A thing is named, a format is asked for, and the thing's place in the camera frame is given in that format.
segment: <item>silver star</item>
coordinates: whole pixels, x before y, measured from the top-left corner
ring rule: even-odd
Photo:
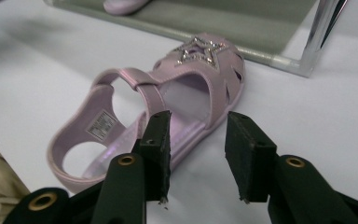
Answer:
[[[225,48],[226,45],[223,43],[214,43],[199,37],[194,37],[173,51],[181,52],[178,64],[199,60],[218,70],[219,63],[217,62],[216,54]]]

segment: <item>sandal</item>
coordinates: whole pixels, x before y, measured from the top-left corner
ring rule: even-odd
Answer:
[[[201,34],[159,60],[153,71],[135,68],[110,69],[100,74],[91,86],[77,114],[51,141],[48,164],[59,180],[72,192],[79,192],[104,179],[109,162],[117,155],[131,152],[142,138],[149,118],[164,110],[171,116],[171,168],[205,136],[216,129],[238,102],[243,88],[243,58],[224,38]],[[123,78],[141,93],[145,112],[125,127],[112,106],[112,82]],[[68,175],[63,158],[74,146],[97,142],[106,150],[89,166],[83,176]]]
[[[103,8],[114,16],[128,15],[144,5],[150,0],[105,0]]]

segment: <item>white table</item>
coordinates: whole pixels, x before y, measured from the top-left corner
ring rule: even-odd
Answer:
[[[92,80],[111,67],[151,70],[180,44],[42,1],[2,1],[1,153],[30,190],[62,187],[48,168],[46,150]],[[344,9],[310,78],[245,63],[245,89],[235,111],[255,120],[280,155],[311,161],[334,189],[358,200],[358,0]],[[142,100],[125,85],[117,92],[117,104],[137,102],[115,108],[130,124]],[[149,203],[148,223],[270,223],[266,203],[239,201],[224,157],[225,134],[226,123],[174,171],[169,211]],[[68,167],[79,170],[95,153],[74,152]]]

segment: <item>pink sandal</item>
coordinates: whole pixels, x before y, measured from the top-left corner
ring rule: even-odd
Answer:
[[[150,0],[105,0],[103,8],[114,16],[130,14],[146,5]]]
[[[110,69],[96,78],[85,103],[54,137],[48,149],[53,173],[72,192],[79,192],[104,179],[109,162],[131,152],[142,138],[149,118],[170,110],[171,168],[205,136],[226,119],[243,88],[243,59],[224,38],[201,34],[159,60],[154,70]],[[146,109],[129,127],[116,117],[112,82],[123,78],[141,93]],[[106,150],[89,166],[83,177],[68,175],[63,158],[74,146],[97,142]]]

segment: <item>label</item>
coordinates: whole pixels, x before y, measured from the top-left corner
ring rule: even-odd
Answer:
[[[109,113],[103,111],[90,125],[87,131],[94,137],[103,141],[117,123]]]

